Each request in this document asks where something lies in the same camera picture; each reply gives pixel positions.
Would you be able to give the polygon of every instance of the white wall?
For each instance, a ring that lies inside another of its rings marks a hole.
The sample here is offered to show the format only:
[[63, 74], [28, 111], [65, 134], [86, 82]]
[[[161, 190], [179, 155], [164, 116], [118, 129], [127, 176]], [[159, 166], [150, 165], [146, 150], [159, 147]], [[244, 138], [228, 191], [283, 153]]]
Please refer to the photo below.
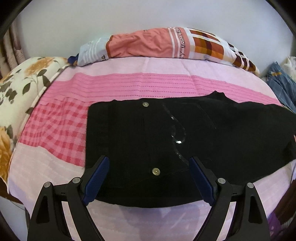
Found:
[[180, 26], [224, 38], [263, 71], [290, 55], [293, 39], [265, 0], [33, 0], [18, 20], [26, 57], [69, 57], [104, 34]]

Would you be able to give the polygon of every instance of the blue gripper pad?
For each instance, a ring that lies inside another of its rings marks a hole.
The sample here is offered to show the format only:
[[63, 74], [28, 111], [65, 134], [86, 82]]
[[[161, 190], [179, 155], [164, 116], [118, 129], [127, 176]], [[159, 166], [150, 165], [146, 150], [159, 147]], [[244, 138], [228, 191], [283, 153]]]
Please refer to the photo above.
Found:
[[194, 158], [189, 159], [189, 171], [203, 200], [213, 206], [215, 203], [214, 189]]
[[109, 171], [109, 158], [105, 157], [98, 168], [95, 170], [94, 174], [89, 179], [88, 183], [85, 186], [84, 197], [82, 199], [85, 206], [90, 202], [94, 201], [96, 198], [104, 179]]

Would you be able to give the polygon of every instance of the metal snap button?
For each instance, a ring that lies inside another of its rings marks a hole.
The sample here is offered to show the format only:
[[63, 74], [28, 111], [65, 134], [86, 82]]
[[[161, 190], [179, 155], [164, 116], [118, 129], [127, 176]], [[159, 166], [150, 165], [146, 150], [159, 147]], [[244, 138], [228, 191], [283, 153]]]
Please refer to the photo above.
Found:
[[155, 175], [155, 176], [158, 176], [160, 174], [160, 170], [158, 168], [153, 168], [152, 169], [152, 173]]

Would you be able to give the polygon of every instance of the blue plaid fabric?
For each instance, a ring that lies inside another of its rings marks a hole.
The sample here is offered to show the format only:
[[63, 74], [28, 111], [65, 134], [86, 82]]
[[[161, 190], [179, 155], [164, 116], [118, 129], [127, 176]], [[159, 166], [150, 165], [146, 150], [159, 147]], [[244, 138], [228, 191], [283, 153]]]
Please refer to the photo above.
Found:
[[267, 84], [278, 100], [296, 113], [296, 83], [288, 76], [277, 62], [267, 72]]

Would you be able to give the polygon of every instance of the floral blanket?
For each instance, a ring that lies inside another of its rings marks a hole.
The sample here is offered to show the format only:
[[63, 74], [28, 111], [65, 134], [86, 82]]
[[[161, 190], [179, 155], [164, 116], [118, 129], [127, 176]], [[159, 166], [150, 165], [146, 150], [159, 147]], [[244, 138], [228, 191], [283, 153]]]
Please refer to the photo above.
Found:
[[33, 107], [67, 66], [61, 57], [34, 57], [0, 81], [0, 178], [7, 184], [13, 150]]

